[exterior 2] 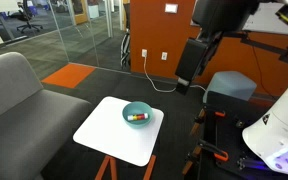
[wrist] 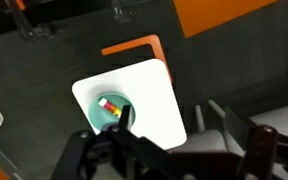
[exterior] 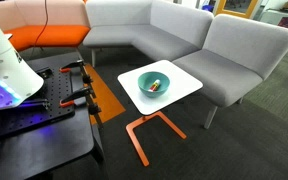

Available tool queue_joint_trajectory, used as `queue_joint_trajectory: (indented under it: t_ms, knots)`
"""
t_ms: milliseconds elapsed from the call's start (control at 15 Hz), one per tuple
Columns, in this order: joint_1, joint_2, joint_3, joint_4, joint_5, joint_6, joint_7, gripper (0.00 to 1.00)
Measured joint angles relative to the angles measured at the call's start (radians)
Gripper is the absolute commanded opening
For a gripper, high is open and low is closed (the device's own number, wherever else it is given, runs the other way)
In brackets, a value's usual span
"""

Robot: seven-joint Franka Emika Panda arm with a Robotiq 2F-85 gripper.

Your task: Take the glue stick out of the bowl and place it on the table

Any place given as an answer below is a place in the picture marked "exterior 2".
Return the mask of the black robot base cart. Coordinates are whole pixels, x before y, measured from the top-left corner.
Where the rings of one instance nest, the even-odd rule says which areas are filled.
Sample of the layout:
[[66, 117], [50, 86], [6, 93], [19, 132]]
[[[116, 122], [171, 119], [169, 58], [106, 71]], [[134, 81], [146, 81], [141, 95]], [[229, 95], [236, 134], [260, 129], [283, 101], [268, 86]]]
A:
[[216, 92], [209, 92], [205, 108], [225, 111], [225, 117], [207, 113], [202, 139], [228, 153], [226, 162], [211, 152], [202, 151], [198, 180], [288, 180], [287, 174], [270, 170], [244, 143], [242, 130], [258, 118], [267, 107]]

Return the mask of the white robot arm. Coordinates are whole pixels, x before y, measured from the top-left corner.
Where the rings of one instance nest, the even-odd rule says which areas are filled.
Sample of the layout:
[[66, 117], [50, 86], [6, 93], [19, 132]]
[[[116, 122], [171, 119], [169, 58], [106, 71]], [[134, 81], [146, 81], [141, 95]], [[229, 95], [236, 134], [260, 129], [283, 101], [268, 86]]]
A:
[[[279, 2], [277, 17], [288, 25], [288, 0], [197, 0], [192, 21], [201, 27], [187, 40], [176, 69], [176, 90], [187, 92], [195, 76], [203, 73], [223, 34], [238, 32], [265, 2]], [[248, 148], [273, 171], [288, 174], [288, 88], [255, 123], [242, 131]]]

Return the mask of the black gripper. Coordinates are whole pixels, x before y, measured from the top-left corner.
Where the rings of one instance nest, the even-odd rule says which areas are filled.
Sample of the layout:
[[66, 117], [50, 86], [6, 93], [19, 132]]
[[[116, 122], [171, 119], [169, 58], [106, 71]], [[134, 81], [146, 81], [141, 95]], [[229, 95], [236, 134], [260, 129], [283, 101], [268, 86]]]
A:
[[190, 82], [197, 75], [201, 75], [223, 38], [223, 33], [215, 33], [207, 38], [189, 38], [186, 42], [175, 74], [177, 80], [176, 91], [185, 95]]

